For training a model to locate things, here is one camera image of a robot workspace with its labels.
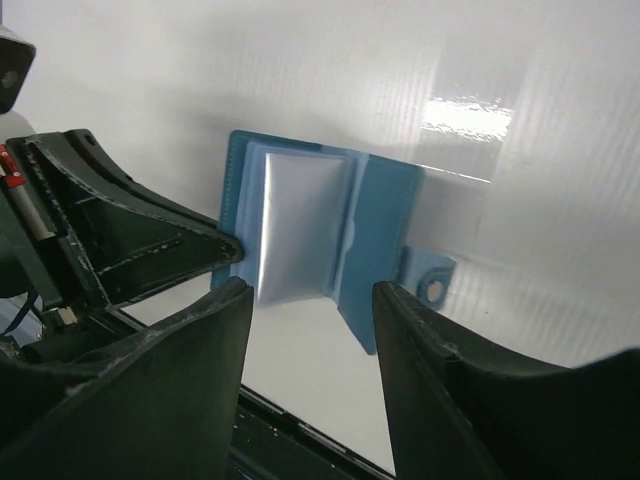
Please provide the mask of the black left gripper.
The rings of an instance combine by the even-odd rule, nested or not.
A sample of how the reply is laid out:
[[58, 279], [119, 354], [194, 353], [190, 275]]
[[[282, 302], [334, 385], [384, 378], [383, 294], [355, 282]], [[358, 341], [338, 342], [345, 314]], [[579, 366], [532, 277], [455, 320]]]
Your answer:
[[1, 354], [73, 360], [145, 328], [117, 308], [239, 261], [216, 221], [133, 180], [86, 129], [1, 146]]

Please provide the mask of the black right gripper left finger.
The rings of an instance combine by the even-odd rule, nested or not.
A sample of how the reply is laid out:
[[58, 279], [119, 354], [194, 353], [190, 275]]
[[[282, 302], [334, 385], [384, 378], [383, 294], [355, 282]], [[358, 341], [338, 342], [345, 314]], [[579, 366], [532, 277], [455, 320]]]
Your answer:
[[69, 363], [1, 363], [5, 479], [221, 479], [253, 311], [231, 278]]

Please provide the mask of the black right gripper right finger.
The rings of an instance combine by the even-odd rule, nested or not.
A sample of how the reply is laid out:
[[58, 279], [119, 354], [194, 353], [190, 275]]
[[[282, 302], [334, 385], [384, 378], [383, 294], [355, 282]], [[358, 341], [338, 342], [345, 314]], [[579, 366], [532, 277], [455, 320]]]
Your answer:
[[391, 282], [373, 318], [400, 479], [635, 479], [639, 352], [566, 368], [505, 348]]

